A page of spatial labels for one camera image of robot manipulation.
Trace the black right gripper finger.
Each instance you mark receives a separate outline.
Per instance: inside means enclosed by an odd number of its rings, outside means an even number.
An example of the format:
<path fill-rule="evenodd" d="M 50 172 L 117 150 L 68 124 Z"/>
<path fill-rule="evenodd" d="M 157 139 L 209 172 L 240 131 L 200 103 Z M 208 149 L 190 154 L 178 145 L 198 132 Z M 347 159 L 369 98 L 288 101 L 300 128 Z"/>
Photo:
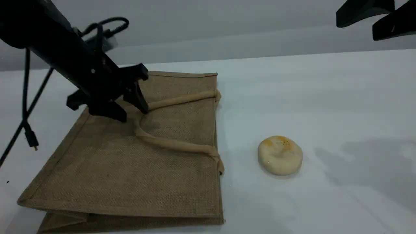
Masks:
<path fill-rule="evenodd" d="M 336 26 L 346 28 L 363 19 L 389 14 L 394 10 L 394 0 L 347 0 L 336 12 Z"/>
<path fill-rule="evenodd" d="M 372 26 L 374 41 L 416 34 L 416 1 L 409 0 Z"/>

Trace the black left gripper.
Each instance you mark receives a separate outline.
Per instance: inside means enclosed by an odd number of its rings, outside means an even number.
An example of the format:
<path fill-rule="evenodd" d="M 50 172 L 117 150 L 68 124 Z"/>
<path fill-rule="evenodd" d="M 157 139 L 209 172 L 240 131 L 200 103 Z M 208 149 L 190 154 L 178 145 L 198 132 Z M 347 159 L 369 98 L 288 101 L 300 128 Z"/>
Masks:
<path fill-rule="evenodd" d="M 125 102 L 147 114 L 149 107 L 141 92 L 139 81 L 146 81 L 149 77 L 149 71 L 142 63 L 123 68 L 114 67 L 93 81 L 90 89 L 79 88 L 68 96 L 66 105 L 73 111 L 81 105 L 87 105 L 91 115 L 126 123 L 127 113 L 116 100 L 123 96 Z"/>

